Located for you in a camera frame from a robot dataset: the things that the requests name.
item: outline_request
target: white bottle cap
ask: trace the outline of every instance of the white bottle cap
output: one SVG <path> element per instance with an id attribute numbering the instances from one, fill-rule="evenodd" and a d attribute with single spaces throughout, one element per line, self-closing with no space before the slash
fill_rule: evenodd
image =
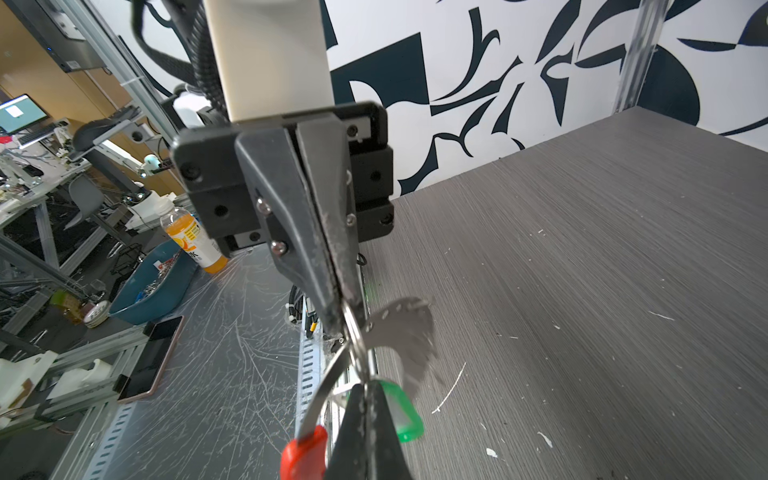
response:
<path id="1" fill-rule="evenodd" d="M 154 204 L 154 212 L 162 217 L 163 215 L 173 210 L 174 207 L 176 207 L 176 205 L 174 205 L 173 200 L 168 197 L 160 197 Z"/>

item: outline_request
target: red object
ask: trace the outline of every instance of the red object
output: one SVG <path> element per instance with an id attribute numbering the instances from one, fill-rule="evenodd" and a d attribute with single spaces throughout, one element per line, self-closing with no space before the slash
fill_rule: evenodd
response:
<path id="1" fill-rule="evenodd" d="M 280 480 L 323 480 L 327 442 L 328 432 L 321 425 L 315 427 L 312 438 L 301 443 L 291 440 L 280 460 Z"/>

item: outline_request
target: computer monitor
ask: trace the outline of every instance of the computer monitor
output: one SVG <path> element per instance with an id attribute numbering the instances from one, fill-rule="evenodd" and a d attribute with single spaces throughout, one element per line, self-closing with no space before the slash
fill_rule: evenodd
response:
<path id="1" fill-rule="evenodd" d="M 22 95 L 0 105 L 0 128 L 13 135 L 48 118 L 29 95 Z"/>

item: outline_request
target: blue plastic bin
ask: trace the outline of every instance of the blue plastic bin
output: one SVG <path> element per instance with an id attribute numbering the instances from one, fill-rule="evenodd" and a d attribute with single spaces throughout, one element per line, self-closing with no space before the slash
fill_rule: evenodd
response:
<path id="1" fill-rule="evenodd" d="M 109 316 L 115 316 L 134 325 L 141 325 L 159 319 L 176 308 L 197 269 L 197 263 L 186 253 L 179 255 L 179 259 L 154 292 L 139 302 L 136 301 L 136 296 L 147 285 L 157 280 L 158 271 L 154 263 L 158 260 L 164 262 L 170 259 L 179 250 L 181 247 L 173 240 L 155 247 L 123 285 L 112 302 Z"/>

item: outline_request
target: plastic bottle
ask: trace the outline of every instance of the plastic bottle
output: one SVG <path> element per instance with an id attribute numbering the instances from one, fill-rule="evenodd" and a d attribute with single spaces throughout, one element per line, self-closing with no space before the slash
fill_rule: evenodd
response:
<path id="1" fill-rule="evenodd" d="M 154 211 L 160 215 L 160 225 L 165 233 L 194 258 L 203 270 L 216 273 L 227 265 L 229 260 L 221 254 L 216 242 L 189 211 L 174 206 L 174 202 L 167 197 L 160 198 Z"/>

